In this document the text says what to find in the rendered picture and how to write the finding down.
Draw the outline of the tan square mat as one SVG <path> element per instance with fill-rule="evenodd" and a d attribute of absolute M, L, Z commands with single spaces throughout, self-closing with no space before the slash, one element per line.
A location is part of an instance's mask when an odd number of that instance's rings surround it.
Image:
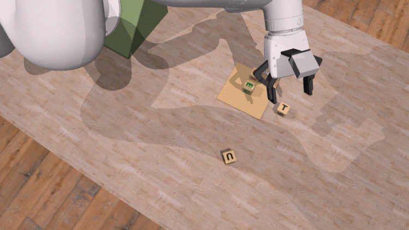
<path fill-rule="evenodd" d="M 269 103 L 266 86 L 258 81 L 251 95 L 242 92 L 246 80 L 250 80 L 251 71 L 251 68 L 237 63 L 216 99 L 260 120 Z"/>

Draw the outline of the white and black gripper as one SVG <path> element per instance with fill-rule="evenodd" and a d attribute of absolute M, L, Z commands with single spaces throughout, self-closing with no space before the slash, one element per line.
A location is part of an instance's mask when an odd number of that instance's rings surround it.
<path fill-rule="evenodd" d="M 288 59 L 289 57 L 281 55 L 281 51 L 290 49 L 307 50 L 309 43 L 305 29 L 300 27 L 295 31 L 284 33 L 271 33 L 264 36 L 264 63 L 259 66 L 253 75 L 267 88 L 267 97 L 273 104 L 277 103 L 276 90 L 273 87 L 278 78 L 295 75 Z M 266 80 L 262 73 L 266 72 Z M 303 77 L 304 93 L 312 95 L 313 80 L 315 74 Z"/>

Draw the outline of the beige letter block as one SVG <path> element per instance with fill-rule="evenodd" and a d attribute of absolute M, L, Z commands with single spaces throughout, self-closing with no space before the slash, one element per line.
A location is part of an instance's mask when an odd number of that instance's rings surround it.
<path fill-rule="evenodd" d="M 242 88 L 242 92 L 246 93 L 248 95 L 251 95 L 255 89 L 256 83 L 246 80 L 243 88 Z"/>
<path fill-rule="evenodd" d="M 256 82 L 256 83 L 258 83 L 257 78 L 253 75 L 253 72 L 254 72 L 254 70 L 256 70 L 256 69 L 257 69 L 256 67 L 253 67 L 253 69 L 252 69 L 252 71 L 251 71 L 251 73 L 250 73 L 250 75 L 249 75 L 249 79 L 252 80 L 252 81 L 254 81 L 254 82 Z"/>
<path fill-rule="evenodd" d="M 275 111 L 275 114 L 281 116 L 281 117 L 285 117 L 289 111 L 291 106 L 289 106 L 288 104 L 281 102 L 280 105 L 278 106 L 277 110 Z"/>
<path fill-rule="evenodd" d="M 233 150 L 224 152 L 222 154 L 222 157 L 224 159 L 225 165 L 236 163 L 237 160 Z"/>

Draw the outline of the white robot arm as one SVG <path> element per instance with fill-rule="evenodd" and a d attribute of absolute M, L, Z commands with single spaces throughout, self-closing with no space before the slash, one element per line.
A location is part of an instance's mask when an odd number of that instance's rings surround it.
<path fill-rule="evenodd" d="M 150 1 L 179 8 L 224 8 L 229 13 L 263 10 L 266 31 L 271 33 L 304 25 L 302 0 Z M 0 0 L 0 58 L 16 48 L 44 69 L 81 68 L 98 57 L 120 16 L 120 0 Z M 281 55 L 289 57 L 297 79 L 320 68 L 310 49 L 290 49 Z"/>

